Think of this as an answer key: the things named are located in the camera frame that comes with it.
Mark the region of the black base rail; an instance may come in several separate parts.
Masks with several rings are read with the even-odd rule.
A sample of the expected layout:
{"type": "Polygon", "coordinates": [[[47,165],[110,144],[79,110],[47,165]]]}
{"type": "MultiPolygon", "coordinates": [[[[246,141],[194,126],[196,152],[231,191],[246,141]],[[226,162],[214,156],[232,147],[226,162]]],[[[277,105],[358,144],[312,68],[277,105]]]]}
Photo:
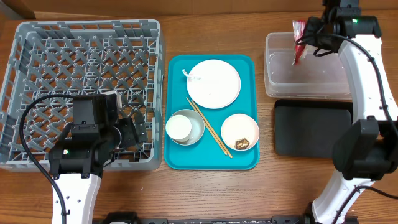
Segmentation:
{"type": "Polygon", "coordinates": [[[94,219],[93,223],[121,223],[121,224],[311,224],[316,221],[307,214],[304,215],[276,215],[270,218],[213,218],[213,219],[185,219],[168,220],[166,218],[139,218],[136,212],[113,212],[106,218],[94,219]]]}

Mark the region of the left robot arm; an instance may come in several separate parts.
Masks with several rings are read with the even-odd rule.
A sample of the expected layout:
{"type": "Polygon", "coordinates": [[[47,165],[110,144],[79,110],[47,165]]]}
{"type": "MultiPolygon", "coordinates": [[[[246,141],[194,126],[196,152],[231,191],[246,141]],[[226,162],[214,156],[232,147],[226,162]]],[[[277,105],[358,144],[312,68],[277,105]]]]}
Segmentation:
{"type": "Polygon", "coordinates": [[[114,152],[148,140],[140,111],[121,116],[121,97],[115,91],[75,96],[73,121],[49,152],[53,177],[53,223],[91,223],[104,167],[114,152]]]}

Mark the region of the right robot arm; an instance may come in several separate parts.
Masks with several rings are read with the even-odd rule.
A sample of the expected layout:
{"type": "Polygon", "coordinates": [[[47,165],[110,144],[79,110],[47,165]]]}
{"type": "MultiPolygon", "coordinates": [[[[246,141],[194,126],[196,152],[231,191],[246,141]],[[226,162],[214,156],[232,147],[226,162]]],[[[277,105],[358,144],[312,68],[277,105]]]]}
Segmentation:
{"type": "Polygon", "coordinates": [[[397,104],[382,61],[381,28],[361,15],[358,1],[324,0],[320,18],[309,17],[297,45],[316,47],[314,56],[338,54],[349,83],[353,123],[333,147],[335,171],[301,223],[345,223],[366,190],[397,169],[397,104]]]}

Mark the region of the red sauce packet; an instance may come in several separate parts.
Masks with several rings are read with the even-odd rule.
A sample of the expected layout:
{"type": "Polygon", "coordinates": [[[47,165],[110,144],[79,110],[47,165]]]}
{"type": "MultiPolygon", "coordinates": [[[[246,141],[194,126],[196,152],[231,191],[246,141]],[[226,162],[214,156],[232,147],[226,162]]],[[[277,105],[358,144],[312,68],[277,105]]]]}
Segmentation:
{"type": "Polygon", "coordinates": [[[298,65],[301,59],[304,59],[307,54],[307,46],[305,44],[298,44],[301,42],[301,38],[304,35],[306,21],[296,20],[292,21],[293,33],[294,33],[294,61],[293,65],[298,65]]]}

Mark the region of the brown food scrap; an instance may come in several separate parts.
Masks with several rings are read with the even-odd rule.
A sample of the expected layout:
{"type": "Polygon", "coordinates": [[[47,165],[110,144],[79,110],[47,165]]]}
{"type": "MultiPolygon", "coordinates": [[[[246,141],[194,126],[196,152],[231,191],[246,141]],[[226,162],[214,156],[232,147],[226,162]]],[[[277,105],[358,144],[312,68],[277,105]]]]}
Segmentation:
{"type": "Polygon", "coordinates": [[[235,149],[236,150],[245,150],[249,147],[250,142],[246,139],[240,139],[235,142],[235,149]]]}

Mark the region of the pink small bowl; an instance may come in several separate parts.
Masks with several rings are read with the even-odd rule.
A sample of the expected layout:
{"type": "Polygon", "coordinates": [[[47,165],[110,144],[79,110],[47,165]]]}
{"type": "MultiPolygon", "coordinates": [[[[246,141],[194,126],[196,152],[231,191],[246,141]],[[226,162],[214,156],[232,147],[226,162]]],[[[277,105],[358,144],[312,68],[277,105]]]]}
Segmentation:
{"type": "Polygon", "coordinates": [[[223,142],[235,151],[248,151],[259,140],[259,126],[257,122],[246,114],[233,114],[223,122],[221,126],[221,138],[223,142]],[[235,142],[246,138],[250,145],[245,150],[236,150],[235,142]]]}

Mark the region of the large white plate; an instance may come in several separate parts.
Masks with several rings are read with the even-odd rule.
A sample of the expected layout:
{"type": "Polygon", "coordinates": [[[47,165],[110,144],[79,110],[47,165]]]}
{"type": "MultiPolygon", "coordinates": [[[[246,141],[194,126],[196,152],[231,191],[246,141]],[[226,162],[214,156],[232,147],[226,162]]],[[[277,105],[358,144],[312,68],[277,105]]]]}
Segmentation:
{"type": "Polygon", "coordinates": [[[189,97],[204,108],[224,108],[233,103],[240,93],[239,73],[225,61],[205,60],[187,73],[201,76],[201,80],[187,79],[186,87],[189,97]]]}

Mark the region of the clear plastic bin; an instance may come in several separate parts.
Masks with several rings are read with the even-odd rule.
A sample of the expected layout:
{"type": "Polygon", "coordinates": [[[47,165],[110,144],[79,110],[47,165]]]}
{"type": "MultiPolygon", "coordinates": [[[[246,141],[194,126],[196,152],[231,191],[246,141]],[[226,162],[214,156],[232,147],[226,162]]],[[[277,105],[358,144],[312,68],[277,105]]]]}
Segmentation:
{"type": "Polygon", "coordinates": [[[337,54],[315,57],[309,46],[294,64],[294,35],[270,33],[264,51],[266,93],[275,98],[328,98],[350,100],[345,69],[337,54]]]}

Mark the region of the white cup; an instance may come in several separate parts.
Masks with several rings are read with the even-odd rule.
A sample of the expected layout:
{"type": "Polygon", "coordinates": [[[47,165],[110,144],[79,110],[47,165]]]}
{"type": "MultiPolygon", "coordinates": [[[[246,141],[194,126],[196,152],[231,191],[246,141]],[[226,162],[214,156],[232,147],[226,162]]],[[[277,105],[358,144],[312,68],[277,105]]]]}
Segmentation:
{"type": "Polygon", "coordinates": [[[184,115],[175,115],[169,118],[165,125],[166,133],[175,141],[185,142],[192,131],[191,121],[184,115]]]}

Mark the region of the white napkin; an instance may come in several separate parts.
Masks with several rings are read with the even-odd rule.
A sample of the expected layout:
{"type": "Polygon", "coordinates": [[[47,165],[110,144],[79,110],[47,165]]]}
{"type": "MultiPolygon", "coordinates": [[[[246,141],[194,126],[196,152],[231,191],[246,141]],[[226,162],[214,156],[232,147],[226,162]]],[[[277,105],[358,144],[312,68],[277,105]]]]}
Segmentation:
{"type": "Polygon", "coordinates": [[[186,76],[187,79],[201,80],[201,76],[187,73],[187,71],[185,69],[182,70],[182,73],[186,76]]]}

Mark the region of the grey dishwasher rack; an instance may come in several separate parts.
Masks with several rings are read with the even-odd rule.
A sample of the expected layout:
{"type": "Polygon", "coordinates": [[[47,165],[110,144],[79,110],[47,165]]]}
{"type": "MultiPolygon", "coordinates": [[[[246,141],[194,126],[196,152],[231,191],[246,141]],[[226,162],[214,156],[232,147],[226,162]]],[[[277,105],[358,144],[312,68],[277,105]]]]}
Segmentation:
{"type": "Polygon", "coordinates": [[[114,153],[109,171],[155,170],[162,160],[165,41],[155,19],[23,22],[1,72],[1,168],[34,172],[19,140],[48,167],[48,153],[72,120],[72,96],[116,90],[121,116],[140,111],[148,140],[114,153]]]}

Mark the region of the black rectangular tray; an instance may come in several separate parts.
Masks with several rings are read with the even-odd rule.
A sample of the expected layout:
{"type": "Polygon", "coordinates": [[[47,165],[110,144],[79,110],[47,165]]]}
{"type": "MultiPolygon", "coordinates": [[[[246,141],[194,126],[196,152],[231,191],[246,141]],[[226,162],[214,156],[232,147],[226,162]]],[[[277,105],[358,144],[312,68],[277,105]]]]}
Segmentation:
{"type": "Polygon", "coordinates": [[[352,119],[351,102],[279,99],[274,103],[275,152],[330,159],[352,119]]]}

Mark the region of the grey-green bowl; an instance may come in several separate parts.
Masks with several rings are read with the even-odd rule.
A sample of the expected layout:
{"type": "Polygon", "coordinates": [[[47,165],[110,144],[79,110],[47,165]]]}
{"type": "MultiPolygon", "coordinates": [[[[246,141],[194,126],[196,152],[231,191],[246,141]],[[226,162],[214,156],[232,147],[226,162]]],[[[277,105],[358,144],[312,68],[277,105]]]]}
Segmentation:
{"type": "Polygon", "coordinates": [[[195,110],[190,110],[190,109],[178,110],[172,116],[178,114],[186,116],[191,121],[192,131],[190,133],[189,139],[185,142],[175,141],[172,138],[171,140],[182,146],[189,146],[195,144],[201,139],[205,131],[205,124],[203,118],[195,110]]]}

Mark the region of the teal plastic tray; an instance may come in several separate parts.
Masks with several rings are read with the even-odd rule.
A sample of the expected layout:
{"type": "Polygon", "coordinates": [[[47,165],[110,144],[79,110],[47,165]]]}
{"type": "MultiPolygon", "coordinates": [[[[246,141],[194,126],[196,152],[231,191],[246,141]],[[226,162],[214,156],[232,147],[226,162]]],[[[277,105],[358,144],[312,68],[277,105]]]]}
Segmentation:
{"type": "Polygon", "coordinates": [[[254,63],[246,55],[178,55],[169,63],[165,119],[178,110],[195,110],[204,120],[205,131],[195,144],[182,146],[165,134],[164,159],[177,170],[249,170],[259,161],[259,142],[248,151],[235,151],[221,138],[221,126],[233,114],[246,114],[258,122],[254,63]],[[230,105],[208,109],[196,104],[188,95],[187,78],[196,64],[217,59],[231,64],[239,73],[241,90],[230,105]]]}

